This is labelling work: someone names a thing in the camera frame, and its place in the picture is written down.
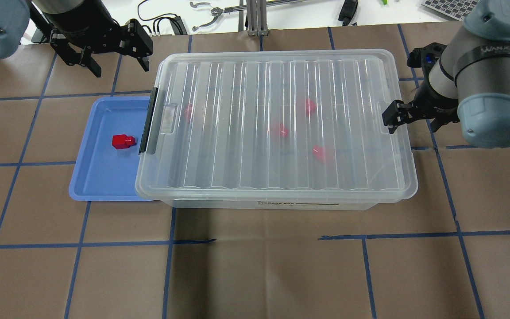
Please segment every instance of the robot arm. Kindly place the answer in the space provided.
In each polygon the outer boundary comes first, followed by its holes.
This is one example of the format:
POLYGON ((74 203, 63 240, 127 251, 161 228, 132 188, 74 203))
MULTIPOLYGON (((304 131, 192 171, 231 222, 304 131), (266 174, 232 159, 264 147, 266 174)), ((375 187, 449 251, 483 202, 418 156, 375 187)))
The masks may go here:
POLYGON ((414 49, 407 64, 425 81, 410 103, 383 113, 390 133, 419 119, 434 119, 433 132, 461 121, 468 143, 510 147, 510 0, 480 0, 448 46, 414 49))
POLYGON ((93 53, 118 52, 136 58, 145 71, 152 40, 136 19, 120 26, 101 0, 0 0, 0 59, 11 56, 31 18, 67 65, 87 67, 96 77, 101 67, 93 53), (81 49, 74 50, 70 45, 81 49))

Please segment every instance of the red block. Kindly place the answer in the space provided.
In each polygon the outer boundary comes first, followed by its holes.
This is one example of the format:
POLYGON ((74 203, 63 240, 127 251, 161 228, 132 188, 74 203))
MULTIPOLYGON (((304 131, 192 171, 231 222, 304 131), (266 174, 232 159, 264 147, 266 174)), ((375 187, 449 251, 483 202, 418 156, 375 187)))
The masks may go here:
POLYGON ((316 103, 310 99, 306 99, 304 106, 306 107, 306 115, 308 116, 312 115, 317 109, 316 103))
POLYGON ((283 123, 279 124, 279 135, 281 135, 281 137, 289 136, 289 129, 287 129, 283 123))
POLYGON ((314 145, 312 148, 312 154, 314 155, 314 158, 316 158, 320 163, 326 163, 326 150, 323 147, 314 145))
POLYGON ((112 138, 112 147, 116 149, 125 149, 135 145, 135 137, 125 134, 114 135, 112 138))

